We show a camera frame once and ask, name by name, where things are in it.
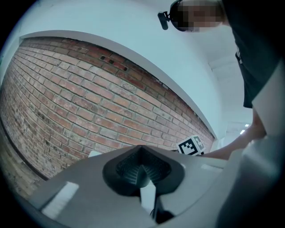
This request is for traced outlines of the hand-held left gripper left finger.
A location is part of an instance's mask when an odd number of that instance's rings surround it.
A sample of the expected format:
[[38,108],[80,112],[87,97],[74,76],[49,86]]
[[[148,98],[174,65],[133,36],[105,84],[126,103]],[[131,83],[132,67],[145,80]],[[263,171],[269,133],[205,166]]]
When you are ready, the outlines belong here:
[[140,189],[149,184],[149,177],[143,166],[142,146],[135,146],[115,156],[103,167],[105,183],[122,196],[139,196]]

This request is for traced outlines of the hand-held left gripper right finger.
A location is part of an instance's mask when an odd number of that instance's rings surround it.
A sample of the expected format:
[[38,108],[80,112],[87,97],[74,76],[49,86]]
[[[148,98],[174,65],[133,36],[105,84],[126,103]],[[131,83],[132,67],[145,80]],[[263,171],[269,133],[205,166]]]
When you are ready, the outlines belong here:
[[156,187],[156,196],[173,193],[185,177],[183,166],[173,155],[171,151],[142,146],[142,166]]

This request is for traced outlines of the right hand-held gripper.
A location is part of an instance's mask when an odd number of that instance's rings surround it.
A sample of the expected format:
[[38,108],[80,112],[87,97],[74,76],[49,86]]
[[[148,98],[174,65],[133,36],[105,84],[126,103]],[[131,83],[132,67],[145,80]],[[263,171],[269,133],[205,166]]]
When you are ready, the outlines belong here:
[[177,150],[181,154],[197,156],[204,153],[205,146],[198,135],[192,135],[177,143]]

